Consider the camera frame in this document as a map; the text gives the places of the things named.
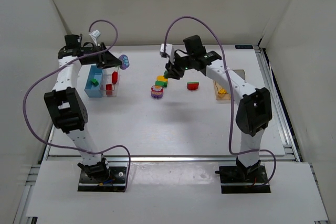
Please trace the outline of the aluminium table frame rail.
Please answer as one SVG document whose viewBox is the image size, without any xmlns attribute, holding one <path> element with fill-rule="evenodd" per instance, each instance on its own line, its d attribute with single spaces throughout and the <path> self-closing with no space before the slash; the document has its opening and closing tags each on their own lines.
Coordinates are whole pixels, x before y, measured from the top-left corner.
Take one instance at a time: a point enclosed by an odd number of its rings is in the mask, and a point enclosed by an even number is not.
<svg viewBox="0 0 336 224">
<path fill-rule="evenodd" d="M 265 86 L 269 89 L 272 102 L 272 111 L 279 129 L 285 152 L 289 152 L 296 162 L 302 162 L 301 150 L 298 145 L 296 134 L 289 118 L 280 88 L 274 75 L 271 63 L 267 56 L 266 48 L 255 47 L 255 53 L 260 67 Z"/>
</svg>

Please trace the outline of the clear transparent container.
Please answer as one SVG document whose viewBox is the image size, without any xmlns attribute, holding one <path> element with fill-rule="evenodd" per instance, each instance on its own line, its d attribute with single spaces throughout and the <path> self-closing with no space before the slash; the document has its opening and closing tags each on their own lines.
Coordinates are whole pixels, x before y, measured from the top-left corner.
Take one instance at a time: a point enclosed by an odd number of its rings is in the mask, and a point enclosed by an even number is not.
<svg viewBox="0 0 336 224">
<path fill-rule="evenodd" d="M 116 97 L 120 83 L 120 68 L 103 70 L 100 91 L 104 97 Z"/>
</svg>

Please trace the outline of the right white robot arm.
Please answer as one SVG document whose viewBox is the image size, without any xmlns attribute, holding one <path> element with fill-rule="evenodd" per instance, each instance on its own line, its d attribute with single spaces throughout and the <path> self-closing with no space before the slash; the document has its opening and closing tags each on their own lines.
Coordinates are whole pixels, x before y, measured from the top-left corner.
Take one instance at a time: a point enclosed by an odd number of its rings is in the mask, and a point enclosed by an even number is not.
<svg viewBox="0 0 336 224">
<path fill-rule="evenodd" d="M 186 70 L 193 69 L 229 92 L 231 102 L 238 106 L 233 119 L 241 131 L 240 151 L 234 154 L 236 166 L 247 177 L 260 167 L 261 139 L 272 119 L 270 92 L 249 84 L 228 68 L 224 56 L 207 51 L 198 35 L 184 39 L 184 45 L 185 56 L 180 56 L 171 44 L 161 45 L 161 57 L 169 60 L 164 76 L 179 80 Z"/>
</svg>

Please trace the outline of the yellow rounded lego brick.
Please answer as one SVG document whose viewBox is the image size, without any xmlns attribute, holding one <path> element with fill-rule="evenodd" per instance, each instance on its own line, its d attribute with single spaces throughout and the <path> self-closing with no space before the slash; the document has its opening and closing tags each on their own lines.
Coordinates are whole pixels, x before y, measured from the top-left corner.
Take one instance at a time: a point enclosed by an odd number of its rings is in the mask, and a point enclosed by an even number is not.
<svg viewBox="0 0 336 224">
<path fill-rule="evenodd" d="M 168 79 L 166 79 L 164 76 L 157 76 L 156 80 L 160 82 L 168 82 Z"/>
</svg>

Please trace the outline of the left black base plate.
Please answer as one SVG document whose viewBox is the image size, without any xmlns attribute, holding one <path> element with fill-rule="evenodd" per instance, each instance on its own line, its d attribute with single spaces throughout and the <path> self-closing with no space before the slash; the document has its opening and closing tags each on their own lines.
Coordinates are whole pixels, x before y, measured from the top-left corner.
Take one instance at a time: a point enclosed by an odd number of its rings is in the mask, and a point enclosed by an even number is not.
<svg viewBox="0 0 336 224">
<path fill-rule="evenodd" d="M 126 166 L 109 166 L 99 162 L 87 166 L 77 164 L 81 169 L 77 191 L 124 193 L 128 186 L 129 168 Z"/>
</svg>

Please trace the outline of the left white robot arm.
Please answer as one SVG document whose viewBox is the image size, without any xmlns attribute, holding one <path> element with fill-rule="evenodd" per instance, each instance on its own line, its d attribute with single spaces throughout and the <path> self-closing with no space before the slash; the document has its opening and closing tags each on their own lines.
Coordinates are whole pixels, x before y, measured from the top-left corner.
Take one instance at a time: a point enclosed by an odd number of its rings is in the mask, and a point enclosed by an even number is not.
<svg viewBox="0 0 336 224">
<path fill-rule="evenodd" d="M 76 86 L 83 65 L 106 69 L 118 67 L 122 62 L 107 50 L 104 43 L 83 44 L 79 35 L 66 35 L 65 42 L 58 53 L 61 70 L 52 90 L 45 93 L 44 101 L 55 128 L 62 130 L 79 151 L 82 161 L 78 166 L 81 170 L 89 178 L 105 182 L 111 177 L 109 165 L 86 128 L 88 112 Z"/>
</svg>

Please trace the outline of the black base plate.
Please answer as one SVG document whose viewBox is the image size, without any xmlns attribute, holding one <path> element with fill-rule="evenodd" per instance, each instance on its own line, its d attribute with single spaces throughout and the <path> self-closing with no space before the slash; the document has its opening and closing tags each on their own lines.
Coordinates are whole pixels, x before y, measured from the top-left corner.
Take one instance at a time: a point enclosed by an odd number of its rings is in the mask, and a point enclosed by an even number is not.
<svg viewBox="0 0 336 224">
<path fill-rule="evenodd" d="M 220 178 L 222 194 L 268 194 L 271 193 L 267 172 L 264 165 L 249 175 L 237 166 L 220 166 L 215 174 Z"/>
<path fill-rule="evenodd" d="M 87 166 L 77 164 L 81 169 L 77 191 L 124 193 L 128 186 L 129 168 L 126 166 L 109 166 L 99 162 Z"/>
</svg>

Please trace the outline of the purple flower lego piece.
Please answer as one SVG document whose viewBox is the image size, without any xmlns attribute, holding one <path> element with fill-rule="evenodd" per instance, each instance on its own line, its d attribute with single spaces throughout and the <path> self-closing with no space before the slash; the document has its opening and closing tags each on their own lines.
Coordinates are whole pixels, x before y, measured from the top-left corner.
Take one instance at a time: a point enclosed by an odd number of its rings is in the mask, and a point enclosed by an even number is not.
<svg viewBox="0 0 336 224">
<path fill-rule="evenodd" d="M 125 69 L 129 68 L 130 63 L 129 63 L 129 58 L 128 58 L 128 56 L 126 56 L 126 55 L 121 55 L 121 56 L 119 57 L 119 59 L 120 59 L 121 62 L 122 62 L 121 66 L 120 66 L 120 69 L 125 70 Z"/>
</svg>

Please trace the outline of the small red lego brick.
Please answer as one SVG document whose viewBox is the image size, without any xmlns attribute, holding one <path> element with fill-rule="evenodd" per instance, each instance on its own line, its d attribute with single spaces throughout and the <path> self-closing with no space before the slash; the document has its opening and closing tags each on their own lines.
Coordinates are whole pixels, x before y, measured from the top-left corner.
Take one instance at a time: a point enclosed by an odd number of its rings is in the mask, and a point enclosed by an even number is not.
<svg viewBox="0 0 336 224">
<path fill-rule="evenodd" d="M 112 96 L 112 95 L 113 95 L 113 85 L 106 84 L 106 96 Z"/>
</svg>

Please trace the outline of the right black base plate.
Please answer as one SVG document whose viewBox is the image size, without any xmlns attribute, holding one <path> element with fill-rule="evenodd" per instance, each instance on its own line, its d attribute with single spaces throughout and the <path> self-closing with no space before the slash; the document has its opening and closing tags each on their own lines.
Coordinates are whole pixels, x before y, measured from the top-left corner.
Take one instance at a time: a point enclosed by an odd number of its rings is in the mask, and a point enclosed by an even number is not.
<svg viewBox="0 0 336 224">
<path fill-rule="evenodd" d="M 215 174 L 220 178 L 222 194 L 268 194 L 271 193 L 267 172 L 264 165 L 249 175 L 237 166 L 220 166 Z"/>
</svg>

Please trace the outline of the blue container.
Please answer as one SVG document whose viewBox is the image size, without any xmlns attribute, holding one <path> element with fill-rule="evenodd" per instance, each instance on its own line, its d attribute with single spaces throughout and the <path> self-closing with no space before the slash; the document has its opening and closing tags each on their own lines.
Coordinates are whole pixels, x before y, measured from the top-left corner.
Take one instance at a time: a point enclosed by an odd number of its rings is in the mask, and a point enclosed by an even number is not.
<svg viewBox="0 0 336 224">
<path fill-rule="evenodd" d="M 98 68 L 96 65 L 92 65 L 89 70 L 87 82 L 85 85 L 85 93 L 89 98 L 101 98 L 103 97 L 103 84 L 104 70 Z"/>
</svg>

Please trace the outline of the amber transparent container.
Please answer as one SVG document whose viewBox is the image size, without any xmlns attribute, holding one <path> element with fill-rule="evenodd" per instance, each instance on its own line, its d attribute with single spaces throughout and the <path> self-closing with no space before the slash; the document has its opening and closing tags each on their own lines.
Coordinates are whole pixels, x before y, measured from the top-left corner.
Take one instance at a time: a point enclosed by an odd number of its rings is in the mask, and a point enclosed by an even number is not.
<svg viewBox="0 0 336 224">
<path fill-rule="evenodd" d="M 234 69 L 233 72 L 238 74 L 244 80 L 246 79 L 245 71 L 243 69 Z M 213 81 L 213 85 L 216 101 L 220 103 L 229 103 L 231 95 L 227 92 L 227 90 L 220 86 L 216 81 Z"/>
</svg>

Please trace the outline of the red comb lego brick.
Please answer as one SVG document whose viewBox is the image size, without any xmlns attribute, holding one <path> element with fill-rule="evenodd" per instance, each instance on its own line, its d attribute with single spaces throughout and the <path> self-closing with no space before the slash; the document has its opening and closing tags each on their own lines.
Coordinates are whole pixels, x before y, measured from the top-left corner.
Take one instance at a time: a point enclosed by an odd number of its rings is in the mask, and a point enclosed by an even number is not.
<svg viewBox="0 0 336 224">
<path fill-rule="evenodd" d="M 111 82 L 112 84 L 116 84 L 118 82 L 118 72 L 114 71 L 111 75 Z"/>
</svg>

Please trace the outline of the small green lego brick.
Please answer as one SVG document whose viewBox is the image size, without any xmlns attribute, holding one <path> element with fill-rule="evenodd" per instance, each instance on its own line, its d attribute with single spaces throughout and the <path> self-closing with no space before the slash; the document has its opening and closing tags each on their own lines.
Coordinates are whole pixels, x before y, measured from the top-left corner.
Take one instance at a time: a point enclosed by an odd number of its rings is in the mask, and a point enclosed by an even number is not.
<svg viewBox="0 0 336 224">
<path fill-rule="evenodd" d="M 90 81 L 91 81 L 91 84 L 95 87 L 97 87 L 99 85 L 99 82 L 98 82 L 97 79 L 91 79 Z"/>
</svg>

